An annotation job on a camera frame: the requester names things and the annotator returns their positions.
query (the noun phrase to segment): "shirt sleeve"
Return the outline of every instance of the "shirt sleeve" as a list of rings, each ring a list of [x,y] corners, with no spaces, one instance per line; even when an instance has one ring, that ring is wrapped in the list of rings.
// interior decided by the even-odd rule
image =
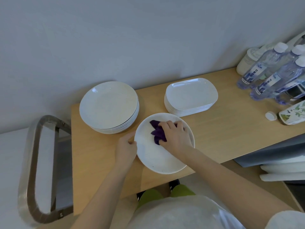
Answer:
[[[298,211],[282,211],[275,214],[265,229],[300,229],[305,228],[305,214]]]

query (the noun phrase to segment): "wooden table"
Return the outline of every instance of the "wooden table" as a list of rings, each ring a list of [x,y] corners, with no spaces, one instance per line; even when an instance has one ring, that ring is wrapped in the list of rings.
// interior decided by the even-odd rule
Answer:
[[[182,117],[195,136],[196,148],[213,160],[222,163],[252,151],[281,142],[305,132],[303,123],[284,126],[265,118],[267,111],[285,109],[273,100],[254,101],[249,90],[240,90],[235,83],[240,78],[235,68],[196,77],[211,81],[218,100],[208,110]],[[148,116],[167,112],[164,94],[170,83],[136,90],[140,111],[133,125],[126,131],[101,134],[81,119],[79,104],[72,106],[72,158],[74,214],[80,214],[114,165],[114,149],[119,137],[137,126]],[[128,173],[121,197],[141,192],[171,180],[189,175],[189,167],[178,173],[163,175],[146,168],[138,158]]]

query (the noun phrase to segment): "metal frame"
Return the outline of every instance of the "metal frame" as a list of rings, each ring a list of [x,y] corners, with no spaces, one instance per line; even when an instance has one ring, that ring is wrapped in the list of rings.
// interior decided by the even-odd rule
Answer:
[[[36,171],[38,162],[38,150],[43,126],[55,130],[54,160],[52,177],[51,210],[49,213],[40,211],[35,199]],[[18,188],[18,211],[26,224],[37,227],[40,224],[51,223],[73,213],[73,205],[64,209],[56,209],[56,158],[58,154],[59,129],[71,134],[71,127],[62,120],[45,115],[35,120],[29,127],[24,150],[22,171]]]

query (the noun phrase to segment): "white shirt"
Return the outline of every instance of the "white shirt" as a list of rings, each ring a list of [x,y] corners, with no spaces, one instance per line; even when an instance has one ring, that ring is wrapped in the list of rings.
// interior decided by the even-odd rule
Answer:
[[[193,195],[151,201],[134,213],[127,229],[244,229],[229,212],[205,196]],[[305,214],[280,212],[265,229],[305,228]]]

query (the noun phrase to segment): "forearm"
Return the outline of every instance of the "forearm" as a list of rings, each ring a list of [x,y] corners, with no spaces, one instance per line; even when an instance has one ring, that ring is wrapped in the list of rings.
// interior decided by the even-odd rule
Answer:
[[[197,172],[246,228],[265,228],[278,212],[292,210],[287,204],[252,182],[190,149],[186,164]]]
[[[72,229],[108,229],[129,168],[115,165]]]

